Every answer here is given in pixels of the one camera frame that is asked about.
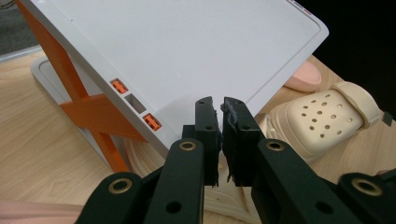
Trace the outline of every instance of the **orange stand leg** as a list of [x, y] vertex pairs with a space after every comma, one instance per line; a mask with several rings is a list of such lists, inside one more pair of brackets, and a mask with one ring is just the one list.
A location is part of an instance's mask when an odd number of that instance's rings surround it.
[[104, 94], [88, 95], [66, 50], [20, 1], [17, 5], [72, 99], [61, 108], [78, 127], [90, 130], [114, 172], [128, 171], [110, 135], [146, 141], [144, 137]]

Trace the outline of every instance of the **pink object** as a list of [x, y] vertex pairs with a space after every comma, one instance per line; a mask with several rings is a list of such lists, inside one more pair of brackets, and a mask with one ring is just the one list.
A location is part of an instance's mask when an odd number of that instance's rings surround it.
[[57, 203], [21, 203], [0, 200], [1, 224], [71, 224], [82, 206]]
[[297, 91], [315, 91], [320, 83], [319, 70], [312, 63], [305, 61], [284, 86]]

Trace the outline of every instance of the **white plastic panel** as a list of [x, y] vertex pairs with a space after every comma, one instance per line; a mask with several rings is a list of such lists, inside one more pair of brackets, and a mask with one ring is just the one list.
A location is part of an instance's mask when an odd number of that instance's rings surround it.
[[[194, 123], [203, 97], [212, 96], [217, 110], [224, 96], [237, 98], [257, 114], [328, 34], [294, 1], [22, 2], [162, 149]], [[163, 125], [159, 131], [114, 92], [114, 78]]]

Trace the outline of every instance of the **black plastic part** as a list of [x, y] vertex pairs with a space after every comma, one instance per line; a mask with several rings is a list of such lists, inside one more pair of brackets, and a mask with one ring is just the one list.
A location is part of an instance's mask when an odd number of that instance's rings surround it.
[[251, 187], [257, 170], [253, 158], [264, 135], [242, 101], [225, 97], [222, 110], [222, 149], [230, 169], [229, 178], [232, 176], [238, 187]]
[[195, 139], [205, 147], [205, 185], [218, 186], [221, 132], [212, 97], [195, 103]]
[[181, 138], [195, 138], [195, 125], [184, 125]]
[[382, 118], [382, 121], [384, 121], [384, 123], [386, 123], [390, 127], [392, 126], [393, 116], [388, 111], [385, 111], [384, 118]]
[[[148, 186], [155, 186], [158, 172], [146, 180]], [[126, 188], [126, 181], [132, 186], [122, 193], [112, 193], [113, 189]], [[117, 173], [108, 176], [92, 193], [76, 223], [142, 223], [147, 211], [149, 195], [153, 188], [145, 188], [144, 181], [132, 173]]]
[[393, 188], [396, 187], [396, 169], [389, 170], [382, 175], [377, 175], [377, 177], [387, 183], [389, 186], [392, 186]]
[[324, 179], [320, 176], [318, 176], [318, 178], [320, 178], [329, 187], [329, 189], [331, 189], [333, 192], [335, 192], [337, 190], [337, 185], [334, 184], [333, 182], [330, 182], [329, 180]]
[[[276, 198], [274, 206], [281, 206], [279, 214], [271, 216], [258, 210], [262, 222], [361, 223], [287, 143], [263, 139], [255, 158], [260, 170], [257, 175], [267, 180], [268, 187], [263, 188], [259, 182], [253, 192], [265, 195], [270, 189], [270, 197]], [[271, 201], [261, 203], [262, 197], [257, 195], [252, 193], [256, 206], [271, 207]]]
[[190, 138], [176, 141], [169, 150], [144, 223], [202, 223], [203, 183], [204, 146]]
[[380, 179], [364, 174], [341, 176], [338, 196], [363, 223], [396, 223], [396, 191]]

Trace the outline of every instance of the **beige object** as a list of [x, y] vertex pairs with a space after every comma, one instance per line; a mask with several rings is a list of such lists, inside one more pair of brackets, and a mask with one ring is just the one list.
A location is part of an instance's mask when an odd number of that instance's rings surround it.
[[338, 143], [379, 121], [380, 110], [362, 87], [339, 82], [275, 107], [264, 120], [267, 138], [289, 143], [311, 162]]

